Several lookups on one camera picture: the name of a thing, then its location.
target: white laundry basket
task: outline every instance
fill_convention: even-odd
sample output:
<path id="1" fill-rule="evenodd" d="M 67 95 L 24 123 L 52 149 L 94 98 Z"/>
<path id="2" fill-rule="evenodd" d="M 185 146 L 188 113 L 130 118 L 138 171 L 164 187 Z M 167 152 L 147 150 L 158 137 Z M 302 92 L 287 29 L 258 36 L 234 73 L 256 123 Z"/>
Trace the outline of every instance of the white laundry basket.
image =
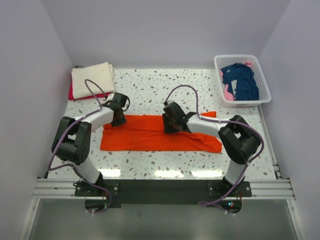
<path id="1" fill-rule="evenodd" d="M 230 66 L 232 64 L 244 64 L 245 62 L 252 62 L 252 71 L 254 73 L 253 78 L 259 88 L 259 100 L 254 101 L 229 101 L 225 98 L 224 89 L 225 84 L 222 83 L 223 78 L 220 75 L 220 70 L 224 67 Z M 262 103 L 268 103 L 271 101 L 271 94 L 269 87 L 262 72 L 260 63 L 258 59 L 253 55 L 243 55 L 243 54 L 231 54 L 231 55 L 218 55 L 214 58 L 214 66 L 216 71 L 216 76 L 218 80 L 218 86 L 220 89 L 220 94 L 222 97 L 222 104 L 224 107 L 254 107 Z"/>

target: speckled tabletop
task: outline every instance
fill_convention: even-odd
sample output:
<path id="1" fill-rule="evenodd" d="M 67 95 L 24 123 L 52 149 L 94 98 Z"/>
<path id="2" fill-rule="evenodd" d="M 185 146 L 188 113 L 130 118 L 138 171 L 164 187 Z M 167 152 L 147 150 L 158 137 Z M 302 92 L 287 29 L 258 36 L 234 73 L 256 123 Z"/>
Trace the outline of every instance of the speckled tabletop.
<path id="1" fill-rule="evenodd" d="M 216 111 L 219 118 L 241 115 L 265 138 L 256 107 L 225 108 L 222 106 L 216 73 L 212 69 L 115 69 L 115 89 L 128 95 L 128 115 L 161 115 L 163 102 L 171 89 L 189 84 L 198 90 L 199 111 Z M 171 95 L 185 112 L 195 112 L 195 94 L 181 87 Z M 69 101 L 66 116 L 77 117 L 98 108 L 94 99 Z M 101 151 L 103 128 L 91 134 L 89 157 L 106 179 L 222 179 L 228 169 L 228 155 L 206 151 Z M 57 157 L 52 166 L 60 165 Z M 269 146 L 249 166 L 247 180 L 276 179 Z M 77 179 L 69 167 L 50 172 L 51 179 Z"/>

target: orange towel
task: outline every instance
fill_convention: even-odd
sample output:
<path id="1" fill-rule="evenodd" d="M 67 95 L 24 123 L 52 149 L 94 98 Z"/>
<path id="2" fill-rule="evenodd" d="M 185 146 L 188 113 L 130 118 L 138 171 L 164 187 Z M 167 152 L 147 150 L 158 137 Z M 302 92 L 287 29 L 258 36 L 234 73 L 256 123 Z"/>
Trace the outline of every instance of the orange towel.
<path id="1" fill-rule="evenodd" d="M 216 112 L 202 114 L 215 117 Z M 222 144 L 213 136 L 177 132 L 164 134 L 161 115 L 125 115 L 126 123 L 103 126 L 103 151 L 207 151 L 220 153 Z"/>

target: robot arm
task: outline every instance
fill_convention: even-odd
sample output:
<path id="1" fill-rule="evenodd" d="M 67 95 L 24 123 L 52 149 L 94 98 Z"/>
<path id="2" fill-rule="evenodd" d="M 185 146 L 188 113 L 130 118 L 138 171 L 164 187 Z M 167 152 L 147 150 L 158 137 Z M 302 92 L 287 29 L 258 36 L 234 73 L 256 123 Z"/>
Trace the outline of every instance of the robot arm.
<path id="1" fill-rule="evenodd" d="M 100 111 L 74 125 L 57 150 L 56 155 L 61 160 L 72 163 L 74 171 L 92 184 L 102 181 L 103 177 L 88 157 L 91 133 L 105 124 L 111 124 L 113 127 L 124 124 L 126 118 L 123 113 L 123 107 L 127 100 L 128 97 L 126 95 L 116 92 L 112 100 L 102 104 Z M 52 152 L 68 126 L 81 117 L 65 116 L 61 119 L 52 144 Z"/>
<path id="2" fill-rule="evenodd" d="M 239 115 L 231 119 L 217 119 L 205 116 L 199 118 L 195 112 L 185 114 L 174 101 L 169 104 L 165 103 L 163 110 L 165 112 L 162 115 L 164 133 L 201 133 L 214 136 L 222 141 L 231 159 L 228 170 L 222 180 L 225 190 L 230 189 L 236 183 L 244 167 L 261 144 L 260 138 L 255 132 L 243 125 L 235 124 L 235 122 L 238 122 L 248 125 Z"/>

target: blue clothing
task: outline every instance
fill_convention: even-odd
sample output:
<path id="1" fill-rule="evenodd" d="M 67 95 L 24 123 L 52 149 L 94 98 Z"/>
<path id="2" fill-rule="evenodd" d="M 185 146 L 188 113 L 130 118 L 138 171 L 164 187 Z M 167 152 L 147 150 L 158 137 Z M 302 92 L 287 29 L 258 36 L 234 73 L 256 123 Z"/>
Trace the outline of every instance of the blue clothing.
<path id="1" fill-rule="evenodd" d="M 259 88 L 254 79 L 254 72 L 250 67 L 235 63 L 221 68 L 223 73 L 223 83 L 228 84 L 227 91 L 234 95 L 231 82 L 236 80 L 236 91 L 234 98 L 236 101 L 259 100 Z"/>

